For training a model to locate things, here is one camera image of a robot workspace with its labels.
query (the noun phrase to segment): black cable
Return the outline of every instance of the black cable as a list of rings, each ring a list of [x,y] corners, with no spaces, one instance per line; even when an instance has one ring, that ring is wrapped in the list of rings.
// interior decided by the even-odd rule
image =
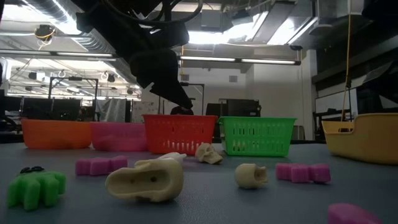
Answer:
[[[195,9],[195,11],[194,11],[192,14],[190,14],[189,16],[187,16],[187,17],[185,17],[185,18],[183,18],[183,19],[178,19],[178,20],[175,20],[175,21],[147,21],[147,20],[142,20],[142,19],[137,19],[137,18],[131,17],[131,16],[129,16],[129,15],[127,15],[127,14],[125,14],[125,13],[119,11],[119,9],[117,9],[116,7],[114,7],[108,0],[103,0],[103,2],[105,3],[105,5],[106,5],[110,10],[112,10],[112,11],[115,12],[116,14],[119,14],[120,16],[123,16],[123,17],[125,17],[126,19],[129,19],[129,20],[131,20],[131,21],[134,21],[134,22],[136,22],[136,23],[138,23],[138,24],[147,25],[147,26],[169,26],[169,25],[171,25],[171,24],[173,24],[173,23],[188,22],[189,20],[191,20],[191,19],[193,19],[195,16],[197,16],[197,15],[200,13],[200,11],[201,11],[201,9],[202,9],[202,7],[203,7],[203,0],[198,0],[198,7]]]
[[[163,0],[163,7],[164,8],[164,21],[171,21],[172,20],[172,8],[170,5],[170,0]]]
[[[173,3],[170,5],[170,11],[182,0],[175,0]],[[164,5],[162,5],[162,9],[160,10],[159,14],[155,17],[155,19],[152,19],[152,21],[159,21],[163,14],[164,14]]]
[[[208,5],[210,8],[211,8],[211,10],[214,10],[213,9],[213,6],[211,6],[210,4],[208,4],[207,2],[204,2],[206,5]]]

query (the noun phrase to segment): magenta foam piece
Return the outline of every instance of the magenta foam piece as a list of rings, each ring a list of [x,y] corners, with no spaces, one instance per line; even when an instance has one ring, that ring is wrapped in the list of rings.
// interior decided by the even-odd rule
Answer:
[[[91,159],[79,159],[75,164],[76,175],[89,175],[91,167]]]
[[[328,224],[381,224],[375,215],[348,203],[329,205]]]
[[[291,173],[292,164],[278,163],[276,164],[276,177],[280,180],[292,180]]]
[[[327,164],[310,166],[310,179],[315,183],[329,182],[331,180],[329,166]]]
[[[122,167],[127,167],[126,156],[116,156],[111,159],[112,170],[118,170]]]
[[[111,172],[111,159],[94,158],[91,160],[90,175],[106,175]]]
[[[76,175],[108,175],[110,172],[127,167],[127,157],[79,159],[75,164]]]
[[[295,164],[291,166],[290,177],[293,183],[308,183],[310,181],[310,166]]]

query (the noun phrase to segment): small beige object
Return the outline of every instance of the small beige object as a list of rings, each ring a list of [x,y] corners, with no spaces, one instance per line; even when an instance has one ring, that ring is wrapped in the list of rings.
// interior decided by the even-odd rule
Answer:
[[[267,183],[267,169],[255,164],[241,164],[235,169],[235,181],[244,189],[262,187]]]
[[[217,164],[223,160],[223,157],[220,156],[214,149],[214,147],[209,143],[202,143],[195,153],[195,157],[200,162],[207,162],[209,164]]]
[[[177,197],[182,185],[181,164],[172,158],[137,161],[134,168],[120,168],[105,180],[108,192],[117,198],[144,198],[151,202]]]

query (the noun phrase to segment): red basket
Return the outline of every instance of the red basket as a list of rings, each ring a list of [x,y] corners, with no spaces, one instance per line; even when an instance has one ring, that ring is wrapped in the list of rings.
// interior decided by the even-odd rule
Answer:
[[[195,155],[197,147],[211,143],[217,116],[143,115],[148,150]]]

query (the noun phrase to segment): beige skull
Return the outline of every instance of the beige skull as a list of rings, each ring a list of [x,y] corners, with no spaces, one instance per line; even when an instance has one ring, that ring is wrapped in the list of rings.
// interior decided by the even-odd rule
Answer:
[[[195,157],[200,162],[207,162],[209,164],[217,164],[223,160],[223,158],[215,151],[214,147],[208,143],[203,143],[197,148]]]

